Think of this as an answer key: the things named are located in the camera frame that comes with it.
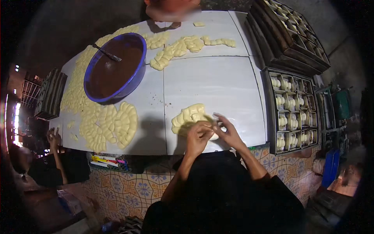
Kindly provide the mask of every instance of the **white table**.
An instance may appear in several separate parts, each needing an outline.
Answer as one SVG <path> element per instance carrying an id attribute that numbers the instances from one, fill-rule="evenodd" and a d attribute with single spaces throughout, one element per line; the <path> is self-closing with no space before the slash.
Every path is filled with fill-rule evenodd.
<path id="1" fill-rule="evenodd" d="M 237 128 L 247 146 L 266 143 L 267 125 L 264 90 L 259 69 L 250 48 L 250 36 L 243 27 L 246 13 L 203 11 L 193 20 L 183 22 L 178 29 L 171 30 L 168 40 L 173 43 L 181 36 L 209 35 L 211 39 L 230 38 L 236 40 L 236 48 L 227 46 L 205 46 L 199 53 L 171 61 L 163 71 L 147 65 L 143 80 L 130 95 L 123 100 L 133 104 L 138 112 L 138 131 L 132 142 L 120 150 L 116 144 L 107 142 L 109 154 L 132 155 L 172 155 L 184 153 L 185 138 L 171 131 L 171 119 L 181 109 L 192 104 L 203 103 L 207 114 L 218 112 L 225 115 Z M 192 22 L 203 21 L 206 26 L 194 27 Z M 169 23 L 157 23 L 165 28 Z M 139 34 L 152 32 L 147 22 L 138 23 Z M 152 59 L 157 51 L 147 50 L 146 61 Z M 68 76 L 65 90 L 75 67 L 76 55 L 62 67 Z M 75 120 L 75 125 L 66 125 Z M 63 146 L 90 151 L 85 140 L 79 137 L 80 115 L 63 111 L 60 117 L 50 121 L 50 127 L 60 125 Z M 76 142 L 69 138 L 73 133 L 79 137 Z M 227 149 L 220 140 L 209 142 L 204 152 Z"/>

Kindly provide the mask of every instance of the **stacked baking trays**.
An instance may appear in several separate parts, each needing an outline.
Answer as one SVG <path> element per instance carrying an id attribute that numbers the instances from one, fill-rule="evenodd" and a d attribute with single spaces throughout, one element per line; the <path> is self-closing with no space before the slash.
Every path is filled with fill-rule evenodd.
<path id="1" fill-rule="evenodd" d="M 285 154 L 318 142 L 317 106 L 309 78 L 282 70 L 262 71 L 267 95 L 270 152 Z"/>
<path id="2" fill-rule="evenodd" d="M 255 0 L 247 20 L 264 65 L 306 76 L 330 67 L 329 59 L 306 19 L 272 0 Z"/>

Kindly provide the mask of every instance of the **black shirt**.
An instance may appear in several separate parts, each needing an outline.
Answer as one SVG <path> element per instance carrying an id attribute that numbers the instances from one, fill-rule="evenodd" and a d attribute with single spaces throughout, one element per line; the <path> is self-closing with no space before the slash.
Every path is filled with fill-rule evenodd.
<path id="1" fill-rule="evenodd" d="M 142 233 L 300 233 L 304 207 L 277 177 L 252 181 L 233 153 L 202 154 L 172 204 L 156 202 Z"/>
<path id="2" fill-rule="evenodd" d="M 86 152 L 68 149 L 68 152 L 59 154 L 68 183 L 77 183 L 89 180 L 90 167 Z M 60 169 L 56 168 L 53 154 L 40 157 L 30 165 L 27 172 L 38 185 L 56 187 L 63 185 Z"/>

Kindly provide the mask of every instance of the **person's left hand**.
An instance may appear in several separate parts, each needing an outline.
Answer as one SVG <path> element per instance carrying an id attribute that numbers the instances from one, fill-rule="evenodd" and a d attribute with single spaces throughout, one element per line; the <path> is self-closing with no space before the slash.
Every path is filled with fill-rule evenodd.
<path id="1" fill-rule="evenodd" d="M 187 133 L 186 155 L 194 159 L 205 149 L 208 140 L 213 136 L 214 131 L 208 121 L 198 121 Z"/>
<path id="2" fill-rule="evenodd" d="M 59 144 L 61 144 L 61 136 L 58 134 L 58 128 L 55 134 L 55 128 L 51 128 L 47 131 L 47 140 L 50 144 L 51 150 L 57 150 Z"/>

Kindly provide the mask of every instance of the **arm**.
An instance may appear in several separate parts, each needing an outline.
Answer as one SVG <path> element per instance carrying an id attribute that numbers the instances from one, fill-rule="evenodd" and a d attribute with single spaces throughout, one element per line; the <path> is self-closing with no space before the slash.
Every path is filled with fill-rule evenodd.
<path id="1" fill-rule="evenodd" d="M 56 168 L 61 171 L 62 183 L 66 185 L 68 183 L 68 179 L 66 177 L 65 170 L 62 166 L 60 157 L 58 156 L 58 152 L 57 152 L 58 142 L 61 139 L 61 136 L 58 134 L 58 128 L 56 131 L 56 135 L 54 135 L 54 131 L 55 129 L 52 128 L 47 132 L 47 139 L 50 144 L 50 150 L 52 151 L 53 156 L 55 157 Z"/>
<path id="2" fill-rule="evenodd" d="M 247 146 L 244 144 L 242 139 L 240 139 L 239 134 L 237 133 L 234 125 L 228 121 L 225 117 L 215 114 L 215 116 L 219 119 L 219 122 L 222 123 L 220 126 L 215 125 L 213 129 L 215 133 L 223 139 L 229 146 L 234 148 L 236 151 L 240 153 L 242 156 L 245 165 L 251 175 L 253 180 L 259 179 L 269 179 L 270 175 L 266 171 L 266 169 L 260 164 L 259 161 L 253 156 Z M 221 130 L 221 127 L 225 127 L 227 129 L 226 132 Z"/>
<path id="3" fill-rule="evenodd" d="M 193 162 L 205 149 L 208 140 L 213 136 L 211 124 L 207 121 L 197 122 L 187 133 L 187 149 L 182 163 L 167 186 L 161 197 L 161 201 L 170 203 L 175 200 L 183 189 L 190 174 Z"/>

